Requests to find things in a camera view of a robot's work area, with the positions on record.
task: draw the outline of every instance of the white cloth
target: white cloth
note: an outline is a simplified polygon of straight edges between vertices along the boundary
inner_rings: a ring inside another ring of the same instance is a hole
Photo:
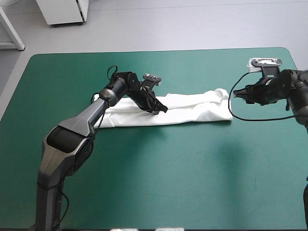
[[[154,115],[142,111],[133,100],[123,98],[106,110],[101,128],[232,120],[228,111],[228,93],[224,89],[218,88],[196,95],[167,94],[157,99],[168,107],[167,113],[159,112]]]

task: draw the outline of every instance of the green tabletop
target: green tabletop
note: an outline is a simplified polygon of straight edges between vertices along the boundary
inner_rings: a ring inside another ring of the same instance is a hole
[[[0,122],[0,228],[34,223],[41,141],[89,105],[109,66],[162,77],[158,96],[197,94],[229,90],[252,57],[296,68],[284,48],[33,56]],[[260,77],[248,75],[239,88]],[[285,104],[232,100],[249,118],[291,115]],[[62,228],[304,228],[307,139],[294,119],[101,129],[91,158],[66,178]]]

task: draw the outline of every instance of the black cable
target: black cable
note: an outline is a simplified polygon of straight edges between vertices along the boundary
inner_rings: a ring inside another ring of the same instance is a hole
[[[91,99],[90,99],[90,103],[92,104],[93,102],[94,102],[94,96],[96,95],[96,94],[99,94],[98,92],[96,92],[96,93],[94,93],[93,95],[92,95],[92,97],[91,97]]]
[[[286,116],[286,117],[281,117],[281,118],[270,118],[270,119],[245,119],[245,118],[241,118],[237,115],[235,115],[232,111],[231,111],[231,94],[234,90],[234,88],[239,84],[239,82],[241,82],[241,80],[246,76],[250,74],[250,72],[247,72],[246,74],[242,75],[242,77],[240,77],[240,79],[233,85],[233,87],[230,90],[229,93],[229,97],[228,97],[228,110],[231,113],[231,115],[239,120],[243,120],[243,121],[253,121],[253,122],[265,122],[265,121],[276,121],[276,120],[284,120],[284,119],[290,119],[290,118],[297,118],[297,117],[308,117],[308,115],[291,115],[291,116]]]
[[[116,66],[116,65],[113,65],[113,66],[109,67],[108,70],[107,70],[107,78],[108,78],[110,81],[111,81],[111,79],[109,78],[109,71],[110,71],[113,67],[115,67],[115,71],[112,73],[112,75],[113,75],[114,73],[117,72],[117,66]]]
[[[59,222],[59,225],[60,225],[60,223],[62,222],[62,220],[65,218],[65,216],[66,216],[66,214],[67,214],[67,212],[68,212],[68,208],[69,208],[69,199],[68,199],[68,196],[62,191],[62,190],[59,190],[60,191],[60,193],[62,194],[62,196],[64,196],[64,198],[66,199],[66,209],[65,209],[65,211],[64,211],[64,213],[63,213],[63,215],[62,215],[62,217],[61,217],[61,219],[60,219],[60,222]]]

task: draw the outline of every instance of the white cabinet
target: white cabinet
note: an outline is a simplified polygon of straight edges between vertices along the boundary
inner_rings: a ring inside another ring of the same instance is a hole
[[[48,25],[85,22],[89,0],[37,0]]]
[[[15,48],[23,51],[25,46],[0,6],[0,49]]]

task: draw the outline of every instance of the white device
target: white device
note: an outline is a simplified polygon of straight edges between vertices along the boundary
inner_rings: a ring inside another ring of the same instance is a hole
[[[89,0],[37,0],[48,25],[83,23],[88,17]]]
[[[263,65],[274,65],[274,66],[279,65],[280,66],[281,64],[282,64],[281,60],[277,58],[251,58],[248,61],[247,67],[248,67],[249,73],[252,73],[252,72],[262,71],[262,68],[260,66],[263,66]]]

